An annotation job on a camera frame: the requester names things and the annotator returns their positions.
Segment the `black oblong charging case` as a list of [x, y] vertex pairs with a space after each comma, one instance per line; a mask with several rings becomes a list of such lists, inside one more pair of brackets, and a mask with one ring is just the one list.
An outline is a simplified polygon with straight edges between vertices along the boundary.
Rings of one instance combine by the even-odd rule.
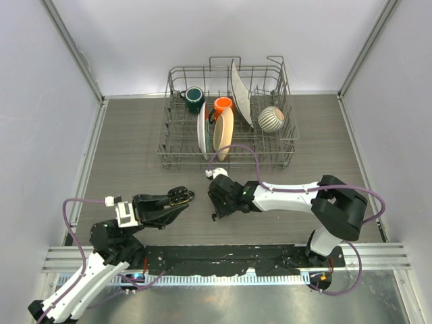
[[182, 205], [194, 200], [195, 194], [185, 186], [178, 186], [168, 191], [170, 206]]

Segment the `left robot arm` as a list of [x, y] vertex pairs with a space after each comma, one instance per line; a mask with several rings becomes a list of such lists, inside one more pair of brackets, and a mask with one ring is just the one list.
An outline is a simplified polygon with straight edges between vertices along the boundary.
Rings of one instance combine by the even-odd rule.
[[146, 227], [163, 230], [194, 199], [184, 186], [167, 194], [137, 194], [130, 201], [107, 196], [102, 201], [115, 210], [115, 218], [90, 229], [92, 252], [82, 254], [82, 266], [58, 291], [45, 300], [33, 301], [28, 310], [37, 323], [76, 323], [93, 299], [126, 269], [137, 269], [146, 247], [135, 234]]

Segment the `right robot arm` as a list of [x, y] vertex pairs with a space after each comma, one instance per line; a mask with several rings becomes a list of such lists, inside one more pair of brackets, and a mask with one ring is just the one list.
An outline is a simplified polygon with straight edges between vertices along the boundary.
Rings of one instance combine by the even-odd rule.
[[304, 256], [314, 267], [325, 263], [343, 241], [357, 241], [367, 208], [366, 198], [332, 175], [303, 185], [275, 185], [248, 181], [244, 185], [230, 177], [216, 175], [208, 195], [215, 216], [222, 218], [236, 211], [298, 211], [314, 215], [321, 227], [310, 235]]

